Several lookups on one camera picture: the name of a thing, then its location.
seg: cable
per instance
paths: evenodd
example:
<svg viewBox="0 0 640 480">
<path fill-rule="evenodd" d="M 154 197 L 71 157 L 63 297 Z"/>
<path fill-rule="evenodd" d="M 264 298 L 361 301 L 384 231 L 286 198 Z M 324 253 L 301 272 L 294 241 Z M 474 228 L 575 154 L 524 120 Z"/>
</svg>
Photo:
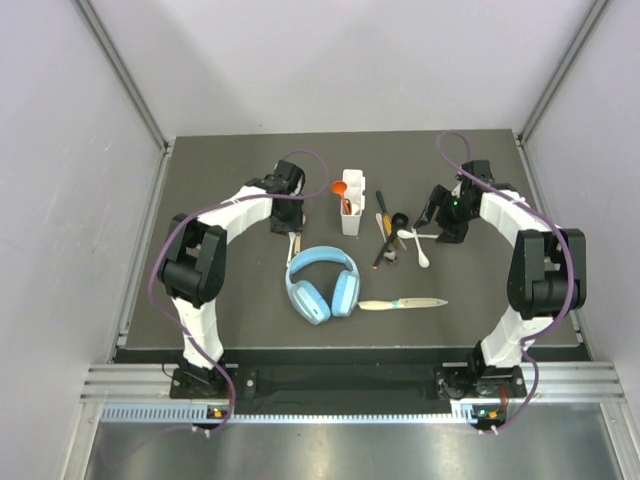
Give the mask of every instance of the cable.
<svg viewBox="0 0 640 480">
<path fill-rule="evenodd" d="M 162 362 L 162 373 L 164 373 L 166 377 L 169 377 L 171 380 L 173 380 L 173 377 L 169 375 L 167 371 L 164 369 L 164 362 Z"/>
<path fill-rule="evenodd" d="M 467 163 L 467 162 L 471 161 L 471 143 L 469 141 L 469 138 L 462 132 L 458 132 L 458 131 L 455 131 L 455 130 L 446 130 L 446 131 L 442 132 L 440 135 L 438 135 L 438 138 L 436 140 L 436 146 L 438 147 L 438 152 L 440 153 L 440 156 L 442 157 L 442 159 L 445 162 L 447 162 L 452 168 L 454 168 L 460 175 L 462 175 L 464 177 L 467 177 L 473 183 L 475 183 L 476 185 L 480 186 L 484 191 L 495 193 L 499 197 L 504 198 L 505 200 L 508 200 L 510 202 L 513 201 L 513 199 L 511 197 L 509 197 L 508 195 L 505 195 L 504 193 L 502 193 L 500 190 L 496 189 L 492 185 L 489 185 L 488 183 L 483 182 L 482 180 L 480 180 L 479 178 L 477 178 L 474 175 L 470 174 L 466 170 L 463 170 L 460 165 L 458 165 L 456 162 L 454 162 L 449 157 L 449 155 L 445 151 L 444 147 L 442 146 L 442 140 L 447 136 L 456 136 L 456 137 L 460 138 L 464 142 L 464 145 L 465 145 L 465 148 L 466 148 L 466 151 L 467 151 L 467 159 L 465 160 L 464 163 Z M 540 369 L 538 368 L 538 364 L 536 363 L 535 359 L 533 359 L 533 357 L 531 357 L 527 353 L 526 344 L 527 344 L 527 342 L 530 342 L 532 340 L 537 340 L 538 338 L 542 337 L 543 335 L 546 335 L 547 333 L 553 332 L 556 328 L 558 328 L 560 326 L 560 323 L 562 323 L 562 320 L 564 319 L 564 317 L 567 316 L 567 313 L 569 313 L 569 310 L 571 309 L 571 301 L 573 299 L 574 282 L 575 282 L 575 272 L 574 272 L 574 268 L 573 268 L 573 259 L 571 258 L 571 252 L 569 251 L 569 246 L 567 245 L 566 240 L 562 236 L 562 233 L 560 233 L 560 230 L 558 229 L 558 227 L 553 223 L 553 221 L 550 218 L 548 218 L 546 215 L 534 210 L 530 206 L 525 205 L 522 202 L 516 202 L 515 204 L 518 207 L 520 207 L 522 210 L 527 212 L 529 215 L 531 215 L 531 216 L 541 220 L 542 222 L 546 223 L 547 226 L 549 227 L 549 229 L 553 232 L 555 237 L 558 239 L 558 243 L 560 244 L 560 248 L 562 249 L 562 255 L 564 256 L 564 261 L 565 261 L 565 263 L 567 265 L 567 283 L 568 283 L 568 286 L 567 286 L 567 294 L 566 294 L 566 296 L 564 298 L 564 302 L 562 304 L 560 312 L 553 319 L 553 321 L 549 324 L 549 326 L 547 326 L 547 328 L 541 330 L 538 333 L 535 333 L 533 335 L 529 335 L 528 337 L 523 337 L 522 340 L 520 340 L 520 346 L 522 347 L 522 357 L 526 361 L 530 362 L 531 365 L 533 366 L 533 373 L 534 373 L 534 375 L 533 375 L 533 385 L 529 389 L 529 393 L 525 397 L 525 399 L 522 402 L 522 404 L 520 405 L 520 407 L 515 411 L 515 413 L 510 418 L 508 418 L 505 423 L 503 423 L 501 426 L 497 427 L 494 430 L 494 432 L 496 434 L 498 432 L 506 429 L 509 425 L 513 424 L 513 422 L 515 422 L 518 419 L 518 417 L 520 417 L 520 415 L 522 415 L 522 412 L 527 407 L 527 405 L 529 405 L 531 400 L 533 400 L 533 397 L 535 396 L 536 390 L 538 389 L 538 383 L 539 383 L 539 380 L 540 380 Z"/>
<path fill-rule="evenodd" d="M 218 427 L 214 430 L 214 432 L 217 432 L 218 430 L 222 429 L 227 424 L 229 419 L 231 418 L 231 415 L 233 413 L 233 407 L 234 407 L 235 401 L 236 401 L 235 385 L 233 384 L 233 381 L 231 380 L 231 377 L 229 376 L 229 374 L 218 364 L 218 362 L 216 362 L 212 357 L 210 357 L 207 354 L 207 352 L 202 348 L 202 346 L 200 346 L 200 344 L 193 337 L 193 335 L 191 334 L 189 329 L 186 326 L 184 326 L 182 324 L 182 322 L 180 322 L 180 319 L 178 317 L 176 317 L 172 312 L 169 312 L 168 310 L 166 310 L 162 305 L 160 305 L 160 303 L 158 302 L 158 300 L 157 300 L 157 298 L 156 298 L 156 296 L 154 294 L 155 286 L 156 286 L 156 283 L 157 283 L 158 271 L 160 270 L 160 267 L 162 266 L 162 262 L 164 262 L 164 260 L 165 260 L 165 258 L 167 256 L 167 252 L 169 251 L 169 248 L 173 244 L 174 240 L 176 239 L 176 237 L 178 236 L 180 231 L 190 221 L 194 220 L 195 218 L 197 218 L 198 216 L 200 216 L 202 214 L 205 214 L 207 212 L 211 212 L 211 211 L 214 211 L 214 210 L 219 210 L 221 208 L 226 208 L 226 207 L 229 207 L 231 205 L 235 205 L 237 203 L 244 202 L 244 201 L 247 201 L 247 200 L 256 200 L 256 199 L 259 199 L 259 198 L 273 198 L 273 199 L 303 201 L 303 200 L 310 200 L 312 198 L 315 198 L 315 197 L 318 197 L 319 195 L 321 195 L 329 187 L 330 178 L 329 178 L 329 166 L 327 165 L 327 162 L 320 155 L 318 155 L 317 153 L 312 152 L 311 150 L 305 150 L 305 149 L 293 150 L 292 152 L 289 152 L 284 157 L 282 157 L 282 160 L 286 160 L 287 158 L 291 157 L 292 155 L 296 155 L 296 154 L 299 154 L 299 153 L 312 156 L 313 158 L 318 160 L 318 162 L 320 162 L 320 164 L 322 165 L 322 167 L 324 169 L 324 183 L 322 185 L 322 188 L 320 188 L 320 190 L 318 190 L 317 192 L 314 192 L 312 194 L 309 194 L 309 195 L 295 195 L 295 196 L 282 195 L 282 194 L 268 194 L 268 193 L 261 193 L 261 194 L 256 194 L 256 195 L 247 195 L 245 197 L 240 197 L 240 198 L 235 198 L 233 200 L 228 200 L 226 202 L 218 203 L 217 205 L 214 205 L 212 207 L 206 207 L 206 208 L 200 209 L 200 210 L 198 210 L 196 212 L 193 212 L 190 215 L 188 215 L 184 220 L 182 220 L 176 226 L 176 228 L 169 234 L 169 236 L 167 237 L 167 240 L 165 241 L 164 245 L 160 249 L 160 253 L 158 254 L 158 258 L 156 259 L 156 261 L 155 261 L 155 263 L 153 265 L 153 268 L 151 270 L 149 283 L 147 285 L 147 296 L 149 297 L 149 300 L 151 301 L 151 305 L 154 306 L 165 317 L 167 317 L 169 320 L 171 320 L 173 323 L 175 323 L 180 328 L 180 330 L 185 335 L 185 337 L 189 340 L 191 345 L 193 345 L 193 348 L 204 359 L 206 359 L 209 363 L 211 363 L 213 365 L 213 367 L 216 370 L 218 370 L 218 372 L 220 372 L 222 377 L 227 382 L 227 385 L 229 386 L 229 390 L 230 390 L 230 394 L 231 394 L 231 401 L 229 402 L 229 411 L 224 416 L 224 418 L 222 419 L 222 422 L 218 425 Z"/>
<path fill-rule="evenodd" d="M 180 330 L 182 331 L 182 333 L 185 335 L 185 338 L 187 338 L 189 340 L 189 342 L 191 343 L 191 345 L 193 345 L 193 348 L 195 348 L 195 350 L 202 355 L 202 357 L 204 357 L 208 362 L 210 362 L 213 367 L 218 370 L 218 372 L 220 372 L 220 374 L 222 375 L 222 377 L 225 379 L 225 382 L 227 383 L 227 385 L 229 386 L 229 410 L 227 411 L 227 414 L 222 418 L 222 421 L 216 426 L 216 428 L 210 430 L 210 433 L 217 433 L 220 430 L 222 430 L 227 423 L 229 422 L 231 415 L 233 414 L 233 410 L 234 410 L 234 406 L 235 406 L 235 402 L 236 402 L 236 388 L 235 385 L 233 384 L 233 380 L 231 380 L 231 377 L 229 376 L 229 374 L 218 364 L 218 362 L 216 362 L 210 355 L 207 354 L 207 352 L 202 348 L 202 346 L 200 346 L 200 344 L 196 341 L 197 337 L 194 337 L 191 332 L 189 331 L 189 329 L 184 326 L 182 324 L 182 322 L 180 321 L 180 319 L 178 317 L 176 317 L 172 312 L 169 312 L 168 310 L 166 310 L 162 305 L 160 305 L 160 303 L 158 302 L 158 299 L 156 298 L 155 294 L 154 294 L 154 290 L 155 290 L 155 286 L 157 283 L 157 277 L 158 277 L 158 271 L 160 270 L 160 266 L 162 265 L 162 262 L 165 260 L 166 256 L 167 256 L 167 252 L 169 251 L 169 248 L 171 248 L 171 245 L 173 244 L 173 242 L 175 241 L 176 237 L 178 236 L 178 233 L 193 219 L 197 218 L 198 216 L 207 213 L 207 212 L 212 212 L 214 210 L 219 210 L 221 208 L 226 208 L 226 207 L 230 207 L 231 205 L 236 205 L 237 203 L 240 202 L 244 202 L 247 200 L 256 200 L 259 198 L 273 198 L 273 199 L 282 199 L 282 200 L 296 200 L 296 201 L 303 201 L 303 200 L 311 200 L 312 198 L 316 198 L 318 196 L 320 196 L 328 187 L 329 187 L 329 182 L 330 182 L 330 177 L 329 177 L 329 165 L 327 164 L 327 162 L 317 153 L 312 152 L 311 150 L 305 150 L 305 149 L 296 149 L 293 150 L 289 153 L 287 153 L 284 157 L 282 157 L 282 160 L 286 160 L 287 158 L 296 155 L 296 154 L 305 154 L 305 155 L 310 155 L 311 157 L 315 158 L 318 162 L 320 162 L 320 164 L 322 165 L 322 168 L 324 170 L 324 182 L 322 184 L 322 187 L 314 193 L 311 193 L 309 195 L 282 195 L 282 194 L 270 194 L 270 193 L 261 193 L 261 194 L 255 194 L 255 195 L 247 195 L 246 197 L 240 197 L 240 198 L 234 198 L 233 200 L 228 200 L 226 202 L 222 202 L 222 203 L 218 203 L 212 207 L 206 207 L 206 208 L 202 208 L 196 212 L 191 213 L 190 215 L 188 215 L 184 220 L 182 220 L 177 226 L 176 228 L 169 234 L 169 236 L 167 237 L 167 240 L 165 241 L 164 245 L 162 246 L 162 248 L 160 249 L 160 253 L 158 254 L 158 258 L 156 259 L 153 268 L 151 269 L 151 275 L 149 277 L 149 283 L 147 284 L 147 296 L 149 297 L 149 300 L 151 301 L 151 305 L 153 307 L 155 307 L 158 311 L 160 311 L 160 313 L 162 313 L 165 317 L 167 317 L 169 320 L 171 320 L 173 323 L 175 323 L 178 328 L 180 328 Z M 169 377 L 169 375 L 166 373 L 165 369 L 164 369 L 164 364 L 162 365 L 162 371 L 165 375 L 167 375 Z M 185 425 L 177 425 L 177 426 L 171 426 L 168 427 L 164 430 L 161 430 L 160 432 L 158 432 L 157 434 L 153 435 L 151 438 L 141 442 L 139 445 L 137 445 L 135 448 L 133 448 L 130 452 L 128 452 L 123 458 L 121 458 L 120 460 L 118 460 L 117 462 L 109 462 L 106 459 L 106 454 L 104 452 L 105 446 L 104 444 L 106 442 L 102 442 L 102 445 L 100 447 L 100 458 L 102 460 L 102 462 L 107 466 L 107 468 L 109 469 L 114 469 L 120 465 L 122 465 L 123 463 L 125 463 L 129 458 L 131 458 L 134 454 L 136 454 L 138 451 L 140 451 L 143 447 L 145 447 L 146 445 L 149 445 L 150 443 L 154 442 L 155 440 L 159 439 L 160 437 L 163 437 L 165 434 L 173 432 L 173 431 L 177 431 L 177 430 L 186 430 L 186 429 L 191 429 L 191 426 L 185 426 Z"/>
<path fill-rule="evenodd" d="M 507 407 L 509 406 L 509 395 L 507 393 L 507 387 L 500 385 L 500 405 L 504 413 L 507 413 Z"/>
</svg>

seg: knife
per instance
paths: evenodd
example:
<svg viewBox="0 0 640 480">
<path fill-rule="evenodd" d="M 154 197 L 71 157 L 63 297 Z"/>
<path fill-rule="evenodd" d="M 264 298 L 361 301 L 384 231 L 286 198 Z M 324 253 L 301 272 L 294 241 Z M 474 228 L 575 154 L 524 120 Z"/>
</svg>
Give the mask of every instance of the knife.
<svg viewBox="0 0 640 480">
<path fill-rule="evenodd" d="M 401 308 L 442 307 L 447 303 L 449 302 L 439 298 L 400 298 L 392 302 L 365 300 L 358 302 L 358 306 L 362 310 L 398 310 Z"/>
</svg>

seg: utensil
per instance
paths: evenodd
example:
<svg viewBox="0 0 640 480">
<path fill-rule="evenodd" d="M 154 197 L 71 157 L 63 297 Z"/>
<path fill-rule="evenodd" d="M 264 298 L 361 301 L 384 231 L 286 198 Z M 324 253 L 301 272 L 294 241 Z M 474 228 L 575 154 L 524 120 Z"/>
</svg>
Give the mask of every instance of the utensil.
<svg viewBox="0 0 640 480">
<path fill-rule="evenodd" d="M 293 248 L 296 242 L 296 233 L 289 232 L 289 254 L 287 255 L 287 268 L 291 265 L 291 257 L 293 256 Z"/>
<path fill-rule="evenodd" d="M 435 240 L 436 238 L 438 238 L 439 235 L 431 235 L 429 233 L 413 233 L 410 232 L 409 230 L 398 230 L 398 238 L 404 238 L 405 240 L 408 240 L 410 238 L 430 238 L 432 240 Z"/>
<path fill-rule="evenodd" d="M 387 231 L 387 236 L 391 235 L 391 218 L 389 218 L 389 212 L 387 211 L 387 205 L 384 203 L 384 197 L 382 196 L 382 192 L 380 190 L 376 190 L 376 198 L 378 199 L 378 204 L 380 204 L 380 210 L 382 210 L 382 220 L 384 222 L 384 229 Z M 407 246 L 404 244 L 402 240 L 398 240 L 402 245 L 402 248 L 405 250 Z M 394 240 L 393 246 L 398 248 L 398 242 Z"/>
<path fill-rule="evenodd" d="M 351 215 L 351 205 L 344 196 L 344 192 L 347 191 L 346 182 L 343 182 L 342 180 L 336 180 L 331 184 L 331 191 L 336 195 L 340 195 L 340 198 L 342 199 L 342 206 L 344 207 L 344 212 L 347 215 Z"/>
<path fill-rule="evenodd" d="M 416 241 L 416 247 L 418 247 L 418 264 L 422 268 L 427 268 L 429 266 L 429 259 L 422 251 L 422 247 L 420 246 L 420 240 L 418 239 L 418 232 L 416 232 L 414 228 L 412 228 L 411 231 L 413 232 L 413 238 Z"/>
<path fill-rule="evenodd" d="M 403 308 L 430 308 L 442 307 L 449 303 L 440 298 L 400 298 L 392 302 L 380 300 L 365 300 L 358 302 L 358 306 L 362 310 L 381 311 L 381 310 L 399 310 Z"/>
<path fill-rule="evenodd" d="M 382 241 L 387 241 L 387 236 L 384 234 L 384 226 L 382 225 L 382 214 L 376 213 L 376 222 L 378 223 L 378 227 L 380 227 L 380 233 L 382 234 Z M 389 261 L 389 263 L 394 264 L 398 261 L 398 255 L 396 252 L 384 252 L 384 258 Z"/>
<path fill-rule="evenodd" d="M 378 253 L 378 256 L 376 257 L 375 262 L 373 262 L 374 270 L 378 268 L 378 265 L 380 264 L 380 261 L 384 256 L 384 253 L 389 251 L 389 247 L 391 246 L 391 243 L 397 238 L 398 230 L 406 227 L 408 224 L 409 224 L 409 217 L 407 217 L 404 213 L 396 213 L 393 215 L 393 218 L 391 219 L 391 234 L 389 235 L 389 237 L 387 238 L 387 241 L 382 246 L 382 249 L 380 250 L 380 253 Z"/>
</svg>

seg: headphone headband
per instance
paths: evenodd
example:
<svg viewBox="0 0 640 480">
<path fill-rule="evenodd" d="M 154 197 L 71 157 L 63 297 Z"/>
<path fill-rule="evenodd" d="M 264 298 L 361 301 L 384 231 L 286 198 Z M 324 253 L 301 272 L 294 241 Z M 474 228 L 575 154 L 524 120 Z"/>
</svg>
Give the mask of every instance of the headphone headband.
<svg viewBox="0 0 640 480">
<path fill-rule="evenodd" d="M 312 247 L 303 250 L 294 257 L 287 268 L 285 280 L 287 286 L 291 285 L 291 275 L 298 273 L 304 267 L 316 262 L 334 262 L 346 266 L 350 271 L 358 273 L 358 267 L 353 259 L 339 248 L 335 247 Z"/>
</svg>

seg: headphone ear cup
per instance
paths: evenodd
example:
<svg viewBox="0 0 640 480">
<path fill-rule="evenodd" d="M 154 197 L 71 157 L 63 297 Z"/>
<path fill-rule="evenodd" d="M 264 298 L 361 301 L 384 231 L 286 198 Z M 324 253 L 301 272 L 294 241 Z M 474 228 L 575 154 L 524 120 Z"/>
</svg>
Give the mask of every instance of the headphone ear cup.
<svg viewBox="0 0 640 480">
<path fill-rule="evenodd" d="M 340 273 L 331 300 L 331 312 L 334 317 L 348 317 L 353 312 L 360 295 L 360 280 L 347 270 Z"/>
<path fill-rule="evenodd" d="M 331 318 L 331 310 L 320 292 L 306 280 L 295 284 L 291 294 L 295 309 L 313 325 L 326 322 Z"/>
</svg>

